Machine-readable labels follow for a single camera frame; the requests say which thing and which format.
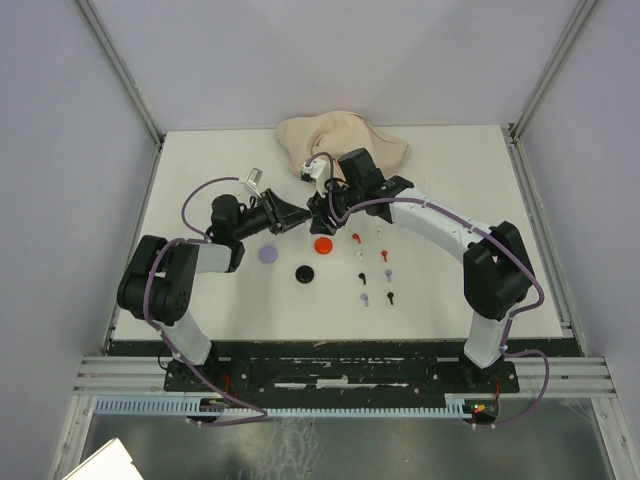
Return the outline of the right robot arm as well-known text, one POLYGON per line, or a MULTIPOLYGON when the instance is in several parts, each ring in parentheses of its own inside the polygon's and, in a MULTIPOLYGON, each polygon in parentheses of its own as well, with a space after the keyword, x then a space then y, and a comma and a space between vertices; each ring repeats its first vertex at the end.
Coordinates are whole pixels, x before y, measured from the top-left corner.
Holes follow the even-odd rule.
POLYGON ((319 152, 303 163, 303 181, 315 186, 308 200, 310 231, 333 235, 357 212, 419 234, 462 265, 463 294, 473 311, 458 368, 467 389, 481 391, 495 379, 506 330, 538 285, 517 227, 490 226, 435 203, 398 175, 387 178, 370 153, 359 148, 333 159, 319 152))

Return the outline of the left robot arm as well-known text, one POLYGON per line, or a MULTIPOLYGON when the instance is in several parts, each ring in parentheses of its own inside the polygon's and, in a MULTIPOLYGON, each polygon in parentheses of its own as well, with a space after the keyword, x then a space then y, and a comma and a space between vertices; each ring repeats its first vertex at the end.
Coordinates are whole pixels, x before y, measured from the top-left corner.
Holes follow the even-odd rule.
POLYGON ((174 358, 188 365, 187 379, 209 390, 221 378, 212 358, 212 342, 189 311, 195 277, 233 273, 245 253, 243 240, 262 231, 285 233, 309 220, 311 212, 290 204, 267 189, 246 206, 226 194, 212 202, 211 225, 202 240, 145 235, 126 267, 117 304, 145 321, 174 358))

